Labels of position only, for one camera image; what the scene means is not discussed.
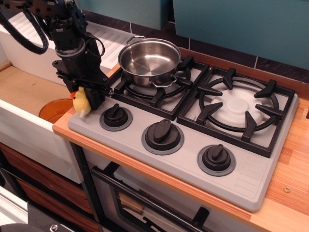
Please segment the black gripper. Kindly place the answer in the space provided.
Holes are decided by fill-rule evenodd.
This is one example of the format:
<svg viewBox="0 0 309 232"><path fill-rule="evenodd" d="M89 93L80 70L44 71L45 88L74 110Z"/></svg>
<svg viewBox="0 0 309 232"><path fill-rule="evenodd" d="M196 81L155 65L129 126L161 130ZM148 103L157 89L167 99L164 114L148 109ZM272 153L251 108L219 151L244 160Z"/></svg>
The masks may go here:
<svg viewBox="0 0 309 232"><path fill-rule="evenodd" d="M100 42L95 36L60 36L54 40L55 52L61 58L53 62L58 77L70 93L85 87L84 92L92 110L97 110L105 101L105 96L97 89L109 89L108 77L100 69L101 56L105 53L104 46L101 52L98 49L97 43Z"/></svg>

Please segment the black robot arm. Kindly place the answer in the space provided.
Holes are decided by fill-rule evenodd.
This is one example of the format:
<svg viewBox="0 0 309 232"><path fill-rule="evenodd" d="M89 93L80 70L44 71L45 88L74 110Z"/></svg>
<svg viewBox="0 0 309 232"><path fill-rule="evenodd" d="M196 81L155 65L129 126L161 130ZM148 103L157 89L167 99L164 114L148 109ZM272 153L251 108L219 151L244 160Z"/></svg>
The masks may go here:
<svg viewBox="0 0 309 232"><path fill-rule="evenodd" d="M42 46L37 46L21 34L0 14L0 23L24 48L35 53L47 51L49 41L55 44L60 60L53 62L57 75L69 92L83 87L92 110L104 102L110 90L108 77L100 69L105 49L99 49L100 41L86 28L88 22L73 0L2 0L0 7L22 12L39 35Z"/></svg>

